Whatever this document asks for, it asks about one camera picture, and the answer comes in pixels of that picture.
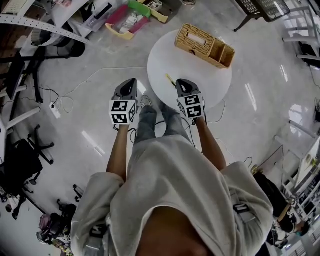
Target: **gray floor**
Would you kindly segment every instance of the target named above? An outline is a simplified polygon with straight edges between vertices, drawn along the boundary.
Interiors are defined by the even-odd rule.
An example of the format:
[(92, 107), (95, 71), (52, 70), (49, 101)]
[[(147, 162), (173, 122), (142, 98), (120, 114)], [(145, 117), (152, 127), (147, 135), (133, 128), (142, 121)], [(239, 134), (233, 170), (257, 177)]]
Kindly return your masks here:
[[(237, 33), (233, 32), (244, 17), (245, 14), (230, 0), (197, 0), (195, 6), (183, 6), (168, 24), (152, 19), (131, 41), (114, 38), (102, 28), (90, 38), (106, 50), (87, 46), (79, 58), (46, 60), (39, 71), (42, 88), (49, 87), (63, 96), (86, 82), (68, 95), (74, 100), (71, 113), (62, 110), (64, 107), (68, 112), (72, 106), (72, 101), (64, 98), (61, 118), (56, 119), (49, 109), (49, 92), (42, 91), (41, 112), (15, 127), (15, 137), (25, 138), (40, 124), (42, 142), (55, 143), (55, 147), (47, 152), (54, 164), (42, 161), (43, 171), (38, 184), (30, 186), (34, 190), (31, 197), (46, 211), (55, 212), (57, 199), (74, 202), (73, 184), (84, 189), (92, 174), (106, 170), (117, 134), (108, 113), (115, 88), (126, 79), (136, 78), (156, 101), (146, 69), (149, 53), (157, 40), (179, 29), (183, 23), (221, 37), (236, 52), (231, 86), (224, 98), (223, 118), (209, 124), (228, 163), (244, 161), (247, 157), (252, 157), (254, 164), (261, 163), (279, 146), (274, 142), (277, 133), (303, 147), (307, 145), (308, 137), (286, 123), (291, 118), (316, 131), (314, 99), (320, 96), (320, 89), (313, 82), (310, 68), (296, 58), (296, 46), (282, 41), (287, 34), (287, 21), (284, 18), (273, 23), (252, 20)], [(320, 84), (319, 71), (312, 71), (315, 82)], [(34, 97), (30, 80), (27, 85), (28, 90), (20, 95), (21, 98)], [(53, 101), (56, 99), (54, 93), (51, 97)], [(37, 105), (32, 100), (22, 99), (17, 112)], [(219, 120), (223, 108), (222, 101), (207, 109), (208, 121)], [(132, 127), (137, 126), (137, 121), (135, 118)], [(161, 136), (164, 130), (165, 125), (159, 125), (157, 134)], [(195, 127), (191, 130), (194, 142), (201, 150), (198, 132)], [(128, 157), (131, 150), (132, 143), (129, 142)]]

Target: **metal rack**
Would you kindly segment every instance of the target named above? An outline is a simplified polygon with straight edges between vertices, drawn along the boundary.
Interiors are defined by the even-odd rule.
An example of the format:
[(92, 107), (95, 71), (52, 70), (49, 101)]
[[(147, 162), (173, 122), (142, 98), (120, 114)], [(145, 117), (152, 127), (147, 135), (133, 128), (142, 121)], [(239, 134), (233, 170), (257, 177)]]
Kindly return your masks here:
[[(72, 16), (89, 0), (73, 0), (69, 7), (63, 7), (56, 5), (51, 8), (51, 3), (42, 3), (46, 12), (50, 15), (55, 25), (48, 24), (43, 21), (35, 20), (32, 18), (24, 17), (29, 8), (36, 2), (36, 0), (11, 0), (0, 14), (0, 24), (18, 25), (34, 29), (45, 30), (73, 40), (82, 42), (87, 45), (93, 45), (88, 39), (85, 39), (92, 31), (84, 26), (75, 24), (72, 20)], [(96, 7), (98, 8), (102, 4), (109, 2), (115, 6), (119, 3), (117, 0), (95, 0)], [(62, 29), (63, 25), (69, 23), (74, 32), (69, 32)]]

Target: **power strip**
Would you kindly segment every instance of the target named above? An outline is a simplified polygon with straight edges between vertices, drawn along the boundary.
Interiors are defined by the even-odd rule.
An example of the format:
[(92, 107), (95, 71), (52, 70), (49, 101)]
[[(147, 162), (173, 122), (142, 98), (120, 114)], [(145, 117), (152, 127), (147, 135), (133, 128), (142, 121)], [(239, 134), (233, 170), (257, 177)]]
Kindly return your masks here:
[(56, 106), (53, 104), (53, 102), (50, 103), (49, 105), (50, 110), (52, 111), (52, 113), (54, 114), (56, 119), (59, 119), (61, 117), (61, 114), (59, 112), (59, 109), (56, 108)]

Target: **sneaker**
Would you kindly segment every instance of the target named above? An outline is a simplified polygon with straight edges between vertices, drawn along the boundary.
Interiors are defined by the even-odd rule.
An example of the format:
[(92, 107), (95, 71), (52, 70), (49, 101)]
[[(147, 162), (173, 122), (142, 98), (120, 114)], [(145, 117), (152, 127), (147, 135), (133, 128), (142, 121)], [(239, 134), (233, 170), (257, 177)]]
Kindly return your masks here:
[(196, 0), (181, 0), (181, 2), (185, 6), (194, 6), (196, 4)]
[(140, 101), (140, 107), (143, 109), (145, 106), (152, 106), (152, 102), (147, 95), (142, 95)]

